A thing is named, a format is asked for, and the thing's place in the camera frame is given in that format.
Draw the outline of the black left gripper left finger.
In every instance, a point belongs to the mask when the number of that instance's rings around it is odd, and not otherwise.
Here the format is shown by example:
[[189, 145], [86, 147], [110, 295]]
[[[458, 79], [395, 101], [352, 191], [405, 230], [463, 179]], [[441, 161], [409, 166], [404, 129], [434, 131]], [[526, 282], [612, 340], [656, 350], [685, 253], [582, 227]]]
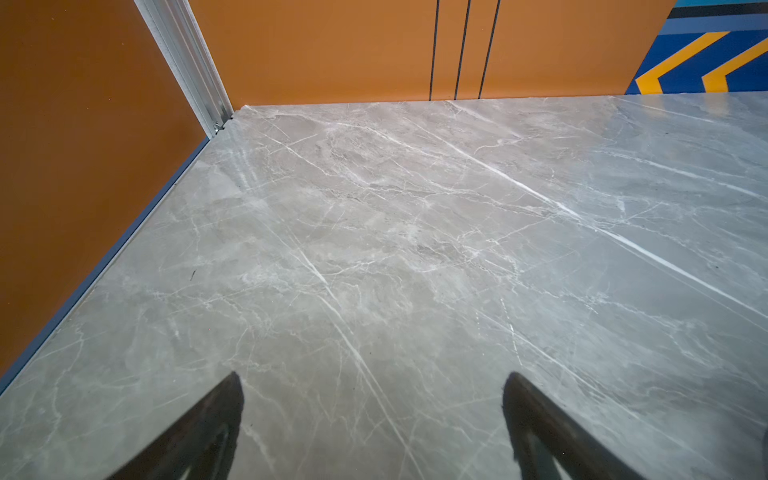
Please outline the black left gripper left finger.
[[226, 479], [244, 407], [240, 377], [231, 372], [111, 479]]

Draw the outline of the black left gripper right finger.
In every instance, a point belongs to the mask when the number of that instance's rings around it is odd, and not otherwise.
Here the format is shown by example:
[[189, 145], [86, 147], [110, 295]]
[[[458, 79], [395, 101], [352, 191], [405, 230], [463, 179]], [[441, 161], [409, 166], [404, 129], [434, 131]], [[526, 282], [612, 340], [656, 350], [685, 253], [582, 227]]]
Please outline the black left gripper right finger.
[[505, 381], [502, 412], [523, 479], [640, 479], [519, 372]]

